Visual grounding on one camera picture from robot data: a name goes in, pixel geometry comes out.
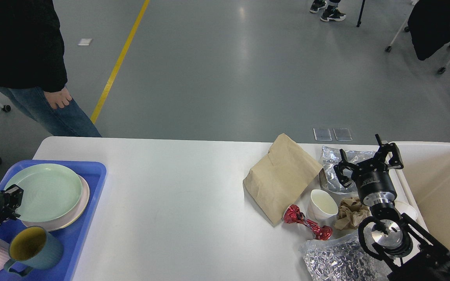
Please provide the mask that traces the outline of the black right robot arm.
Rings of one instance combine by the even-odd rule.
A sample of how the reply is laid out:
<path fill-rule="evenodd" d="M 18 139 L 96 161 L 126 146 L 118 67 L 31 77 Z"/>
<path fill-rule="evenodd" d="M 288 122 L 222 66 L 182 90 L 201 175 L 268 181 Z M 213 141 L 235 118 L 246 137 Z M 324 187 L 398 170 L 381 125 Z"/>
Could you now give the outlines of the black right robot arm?
<path fill-rule="evenodd" d="M 370 210 L 358 227 L 361 247 L 386 263 L 390 281 L 450 281 L 450 250 L 395 207 L 398 194 L 389 171 L 404 167 L 398 146 L 375 137 L 379 149 L 372 158 L 354 164 L 340 149 L 334 166 L 339 183 L 355 183 L 360 202 Z"/>

